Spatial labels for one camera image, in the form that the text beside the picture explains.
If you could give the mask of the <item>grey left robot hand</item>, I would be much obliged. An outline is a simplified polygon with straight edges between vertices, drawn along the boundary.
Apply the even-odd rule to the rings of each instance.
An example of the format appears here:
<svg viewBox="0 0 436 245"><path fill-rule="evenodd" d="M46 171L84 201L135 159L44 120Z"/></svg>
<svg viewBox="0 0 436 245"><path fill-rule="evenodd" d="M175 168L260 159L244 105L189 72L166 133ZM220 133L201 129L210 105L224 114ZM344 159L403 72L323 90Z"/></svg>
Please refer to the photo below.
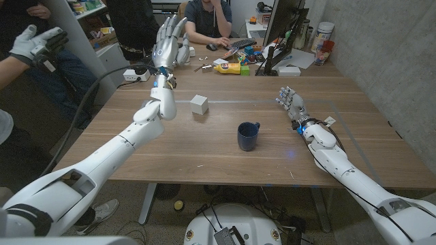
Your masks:
<svg viewBox="0 0 436 245"><path fill-rule="evenodd" d="M152 59L154 65L165 67L169 71L173 71L177 65L184 65L189 58L189 36L185 33L183 36L183 45L178 46L178 38L182 28L187 22L187 17L182 18L178 23L178 16L166 18L166 21L161 25L157 33L156 44L153 47Z"/></svg>

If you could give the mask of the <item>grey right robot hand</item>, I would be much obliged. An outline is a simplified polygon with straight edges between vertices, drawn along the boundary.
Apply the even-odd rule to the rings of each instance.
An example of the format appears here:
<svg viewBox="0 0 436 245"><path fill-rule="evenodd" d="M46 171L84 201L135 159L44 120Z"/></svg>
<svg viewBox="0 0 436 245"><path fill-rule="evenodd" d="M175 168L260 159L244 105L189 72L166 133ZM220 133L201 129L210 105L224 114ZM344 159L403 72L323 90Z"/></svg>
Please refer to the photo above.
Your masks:
<svg viewBox="0 0 436 245"><path fill-rule="evenodd" d="M276 98L276 102L283 106L292 120L303 121L309 117L309 113L305 109L302 97L288 86L286 88L281 87L279 98Z"/></svg>

